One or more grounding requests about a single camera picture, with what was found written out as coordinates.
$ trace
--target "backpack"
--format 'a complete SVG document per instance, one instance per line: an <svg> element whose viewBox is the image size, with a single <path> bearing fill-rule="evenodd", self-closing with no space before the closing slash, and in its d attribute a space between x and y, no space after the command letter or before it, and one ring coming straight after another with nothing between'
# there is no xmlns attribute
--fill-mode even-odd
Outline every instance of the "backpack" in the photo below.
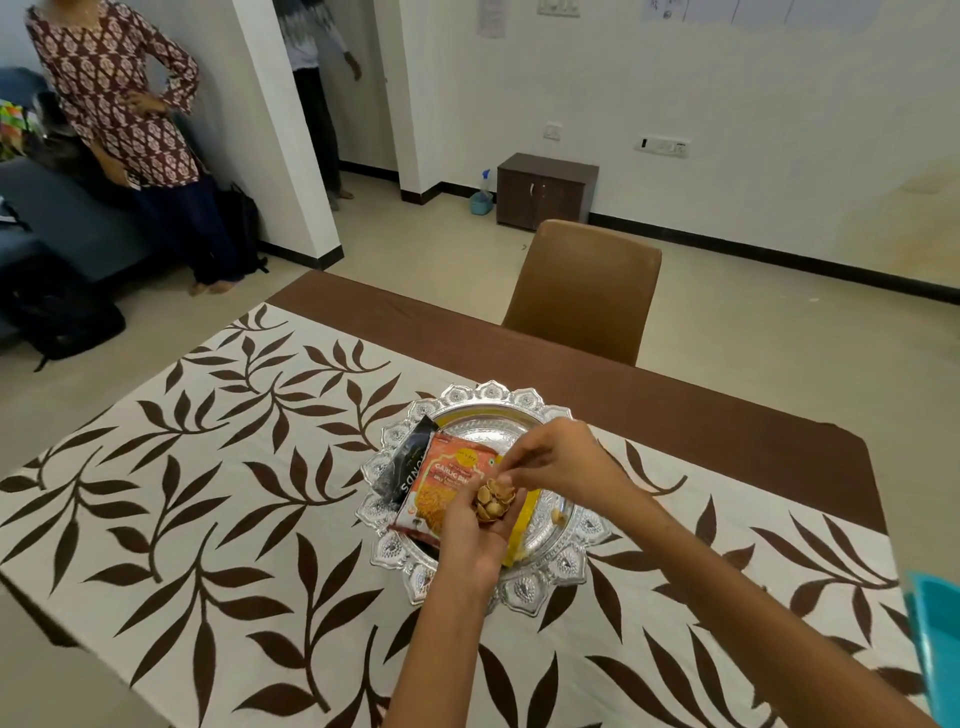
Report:
<svg viewBox="0 0 960 728"><path fill-rule="evenodd" d="M120 309L50 251L0 269L0 313L50 359L86 352L127 327Z"/></svg>
<svg viewBox="0 0 960 728"><path fill-rule="evenodd" d="M245 276L267 270L267 258L257 250L260 245L260 211L256 203L234 183L230 189L217 190L217 208L233 245L236 247L240 272Z"/></svg>

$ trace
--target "hand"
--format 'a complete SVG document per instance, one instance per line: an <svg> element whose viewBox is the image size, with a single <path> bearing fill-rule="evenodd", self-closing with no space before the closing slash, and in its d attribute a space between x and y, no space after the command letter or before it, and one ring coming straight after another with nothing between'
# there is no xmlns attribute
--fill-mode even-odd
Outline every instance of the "hand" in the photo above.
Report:
<svg viewBox="0 0 960 728"><path fill-rule="evenodd" d="M347 61L347 65L353 71L353 80L359 81L363 78L363 68L360 67L359 61L353 57L353 54L350 51L347 51L344 54L344 60Z"/></svg>
<svg viewBox="0 0 960 728"><path fill-rule="evenodd" d="M98 155L97 159L108 180L114 184L119 184L121 187L130 186L130 180L127 179L127 168L123 165L123 162L106 153Z"/></svg>
<svg viewBox="0 0 960 728"><path fill-rule="evenodd" d="M566 418L523 435L500 473L515 488L545 488L610 520L624 494L639 490L585 423Z"/></svg>
<svg viewBox="0 0 960 728"><path fill-rule="evenodd" d="M167 105L152 93L131 91L127 94L127 101L130 102L131 110L140 116L167 112Z"/></svg>
<svg viewBox="0 0 960 728"><path fill-rule="evenodd" d="M507 515L491 525L480 525L473 511L473 499L483 478L475 477L450 501L444 514L444 534L440 547L440 573L457 579L472 589L478 598L490 599L500 578L500 565L507 555L507 544L519 518L526 491L518 491Z"/></svg>

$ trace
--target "leaf pattern tablecloth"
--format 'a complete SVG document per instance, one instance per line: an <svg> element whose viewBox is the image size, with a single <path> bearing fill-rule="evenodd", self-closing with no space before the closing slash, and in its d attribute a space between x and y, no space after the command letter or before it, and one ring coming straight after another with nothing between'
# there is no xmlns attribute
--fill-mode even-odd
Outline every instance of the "leaf pattern tablecloth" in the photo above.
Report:
<svg viewBox="0 0 960 728"><path fill-rule="evenodd" d="M475 382L263 304L0 481L0 570L178 728L379 726L419 610L370 565L359 468L451 383ZM886 536L595 433L925 707ZM614 534L588 565L537 618L487 619L470 725L778 724L646 554Z"/></svg>

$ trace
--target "wooden cabinet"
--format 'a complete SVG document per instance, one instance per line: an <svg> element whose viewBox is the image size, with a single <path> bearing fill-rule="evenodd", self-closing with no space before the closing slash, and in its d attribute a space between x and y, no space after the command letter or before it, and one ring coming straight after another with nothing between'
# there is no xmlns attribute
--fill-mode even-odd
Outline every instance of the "wooden cabinet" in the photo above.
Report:
<svg viewBox="0 0 960 728"><path fill-rule="evenodd" d="M544 220L585 223L599 174L592 164L513 155L497 169L496 221L533 231Z"/></svg>

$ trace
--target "black packet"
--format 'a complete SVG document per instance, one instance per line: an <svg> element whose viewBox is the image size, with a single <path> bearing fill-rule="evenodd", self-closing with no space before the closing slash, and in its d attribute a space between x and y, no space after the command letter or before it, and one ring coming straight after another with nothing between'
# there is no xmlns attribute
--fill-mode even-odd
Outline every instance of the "black packet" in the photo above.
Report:
<svg viewBox="0 0 960 728"><path fill-rule="evenodd" d="M424 417L407 435L403 445L394 453L394 459L390 461L390 465L373 483L373 490L385 502L396 507L403 503L407 494L410 493L414 480L417 479L423 458L430 447L430 441L439 429L440 426L437 423L429 417Z"/></svg>

